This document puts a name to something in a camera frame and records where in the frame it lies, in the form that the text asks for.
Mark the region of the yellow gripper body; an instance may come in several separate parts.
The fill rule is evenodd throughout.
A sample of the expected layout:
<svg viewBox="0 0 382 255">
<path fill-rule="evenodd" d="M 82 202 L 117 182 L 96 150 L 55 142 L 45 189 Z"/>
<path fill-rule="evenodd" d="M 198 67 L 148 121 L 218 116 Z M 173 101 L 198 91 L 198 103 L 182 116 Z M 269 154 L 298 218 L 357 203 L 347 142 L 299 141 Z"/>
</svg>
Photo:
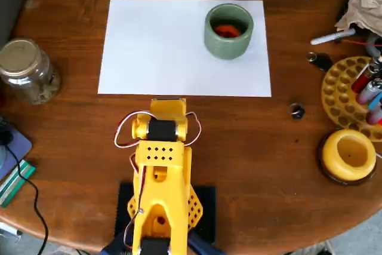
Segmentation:
<svg viewBox="0 0 382 255">
<path fill-rule="evenodd" d="M 158 120 L 186 122 L 186 99 L 152 99 L 150 113 Z"/>
</svg>

